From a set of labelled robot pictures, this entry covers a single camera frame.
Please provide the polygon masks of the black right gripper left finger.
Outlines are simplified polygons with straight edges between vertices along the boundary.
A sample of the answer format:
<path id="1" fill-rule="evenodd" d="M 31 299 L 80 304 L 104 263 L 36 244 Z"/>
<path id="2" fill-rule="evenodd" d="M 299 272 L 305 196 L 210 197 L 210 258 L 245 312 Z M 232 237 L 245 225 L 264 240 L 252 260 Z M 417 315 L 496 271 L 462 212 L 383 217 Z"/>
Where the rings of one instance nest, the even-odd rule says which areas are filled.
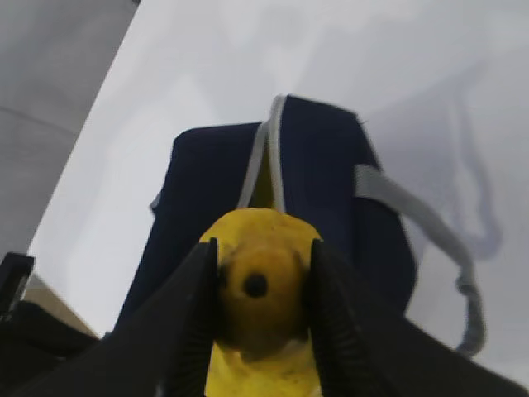
<path id="1" fill-rule="evenodd" d="M 127 321 L 14 396 L 204 396 L 217 307 L 217 241 L 198 243 Z"/>

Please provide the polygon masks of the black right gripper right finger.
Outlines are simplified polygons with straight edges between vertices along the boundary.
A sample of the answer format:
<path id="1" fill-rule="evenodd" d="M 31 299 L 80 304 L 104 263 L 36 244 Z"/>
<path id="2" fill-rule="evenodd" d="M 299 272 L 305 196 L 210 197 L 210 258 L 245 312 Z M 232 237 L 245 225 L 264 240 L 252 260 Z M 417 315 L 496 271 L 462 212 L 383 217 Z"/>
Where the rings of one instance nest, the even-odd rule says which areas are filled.
<path id="1" fill-rule="evenodd" d="M 311 247 L 308 321 L 325 396 L 526 396 L 394 311 L 339 253 Z"/>

